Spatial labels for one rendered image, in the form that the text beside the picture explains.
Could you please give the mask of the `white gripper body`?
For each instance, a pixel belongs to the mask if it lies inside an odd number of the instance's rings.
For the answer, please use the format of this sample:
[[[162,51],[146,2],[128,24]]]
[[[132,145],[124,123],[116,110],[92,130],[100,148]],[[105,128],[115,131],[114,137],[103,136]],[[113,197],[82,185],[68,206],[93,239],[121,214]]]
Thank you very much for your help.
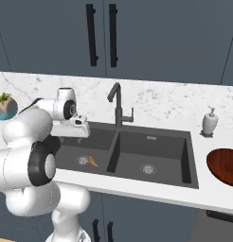
[[[87,138],[90,135],[90,127],[87,122],[83,125],[76,126],[66,126],[61,123],[54,123],[50,134],[58,137]]]

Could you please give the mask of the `orange sweet potato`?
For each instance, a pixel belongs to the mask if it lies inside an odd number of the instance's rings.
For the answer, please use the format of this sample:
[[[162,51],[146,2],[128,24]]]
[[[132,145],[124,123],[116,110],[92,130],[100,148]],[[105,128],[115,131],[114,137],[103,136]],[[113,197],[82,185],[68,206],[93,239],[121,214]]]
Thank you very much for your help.
[[[94,167],[99,167],[99,165],[97,164],[95,158],[94,158],[92,155],[89,155],[89,156],[88,156],[88,159],[89,159],[89,162],[90,162],[90,164],[91,164],[92,166],[94,166]]]

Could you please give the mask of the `dark grey double sink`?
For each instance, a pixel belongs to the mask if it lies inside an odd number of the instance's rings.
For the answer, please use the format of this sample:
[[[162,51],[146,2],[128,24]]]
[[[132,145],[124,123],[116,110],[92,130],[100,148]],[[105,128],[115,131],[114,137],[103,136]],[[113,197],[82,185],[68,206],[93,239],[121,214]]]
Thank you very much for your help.
[[[92,155],[99,167],[90,164]],[[87,138],[57,137],[60,169],[197,189],[191,135],[92,122]]]

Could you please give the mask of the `dark blue base cupboard door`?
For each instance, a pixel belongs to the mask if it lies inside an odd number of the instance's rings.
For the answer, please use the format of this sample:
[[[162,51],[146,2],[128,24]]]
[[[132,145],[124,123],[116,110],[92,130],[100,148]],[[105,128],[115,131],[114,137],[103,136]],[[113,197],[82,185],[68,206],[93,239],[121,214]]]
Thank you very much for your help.
[[[114,242],[189,242],[198,210],[144,199],[102,195],[106,226]]]
[[[98,230],[100,241],[105,242],[102,234],[101,205],[98,195],[91,193],[91,203],[88,209],[79,214],[79,222],[94,241],[92,222],[99,220]],[[15,216],[9,212],[6,206],[6,197],[0,193],[0,238],[15,242],[45,242],[53,232],[51,214],[34,217]]]

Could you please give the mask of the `brown wooden bowl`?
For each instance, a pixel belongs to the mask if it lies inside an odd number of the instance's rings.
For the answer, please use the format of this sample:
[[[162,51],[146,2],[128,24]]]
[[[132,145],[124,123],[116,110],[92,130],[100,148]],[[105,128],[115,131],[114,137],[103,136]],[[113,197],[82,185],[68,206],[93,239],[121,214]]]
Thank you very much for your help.
[[[233,149],[216,148],[206,156],[210,172],[221,182],[233,186]]]

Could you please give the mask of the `dark grey tap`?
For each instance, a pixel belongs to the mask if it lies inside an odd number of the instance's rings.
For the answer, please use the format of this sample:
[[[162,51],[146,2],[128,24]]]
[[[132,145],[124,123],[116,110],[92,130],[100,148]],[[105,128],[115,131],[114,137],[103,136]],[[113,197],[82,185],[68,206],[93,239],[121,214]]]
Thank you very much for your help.
[[[115,108],[115,120],[116,120],[116,127],[121,128],[123,122],[134,122],[134,115],[131,114],[130,116],[124,116],[123,110],[121,107],[121,86],[118,82],[114,84],[110,93],[107,95],[107,99],[109,102],[112,102],[113,99],[116,98],[116,108]]]

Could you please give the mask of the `green plant in round pot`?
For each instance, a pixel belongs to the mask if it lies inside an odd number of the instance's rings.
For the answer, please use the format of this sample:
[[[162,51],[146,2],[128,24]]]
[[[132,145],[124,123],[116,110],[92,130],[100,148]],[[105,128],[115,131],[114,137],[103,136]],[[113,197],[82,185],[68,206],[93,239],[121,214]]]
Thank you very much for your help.
[[[11,94],[2,93],[0,95],[0,120],[8,120],[18,112],[18,104],[11,97]]]

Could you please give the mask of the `white soap dispenser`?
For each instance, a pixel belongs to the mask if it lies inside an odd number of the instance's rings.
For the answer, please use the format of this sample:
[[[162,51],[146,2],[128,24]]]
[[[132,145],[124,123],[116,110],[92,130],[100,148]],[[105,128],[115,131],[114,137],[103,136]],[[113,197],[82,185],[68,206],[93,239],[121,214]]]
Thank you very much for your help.
[[[214,113],[215,109],[213,107],[209,107],[210,112],[206,113],[202,122],[202,130],[201,134],[204,137],[212,137],[213,131],[216,129],[218,124],[218,116]]]

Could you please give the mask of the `grey dishwasher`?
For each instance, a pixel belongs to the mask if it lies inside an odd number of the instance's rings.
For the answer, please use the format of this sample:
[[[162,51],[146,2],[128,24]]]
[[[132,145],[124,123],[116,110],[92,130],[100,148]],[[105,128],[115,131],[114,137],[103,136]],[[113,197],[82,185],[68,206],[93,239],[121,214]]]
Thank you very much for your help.
[[[233,242],[233,223],[198,213],[189,242]]]

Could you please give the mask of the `dark blue wall cupboard door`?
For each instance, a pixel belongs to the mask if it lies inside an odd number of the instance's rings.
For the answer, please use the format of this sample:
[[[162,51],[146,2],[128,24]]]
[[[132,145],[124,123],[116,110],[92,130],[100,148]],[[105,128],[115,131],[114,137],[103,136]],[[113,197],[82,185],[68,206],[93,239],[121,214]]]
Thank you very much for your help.
[[[0,71],[10,72],[10,64],[0,32]]]
[[[116,67],[109,5],[116,4]],[[233,0],[104,0],[109,78],[218,84],[233,37]]]
[[[96,10],[96,66],[90,63],[87,4]],[[0,0],[0,32],[12,72],[106,76],[102,0]]]
[[[225,86],[233,86],[233,40],[228,54],[227,63],[225,65],[222,84]]]

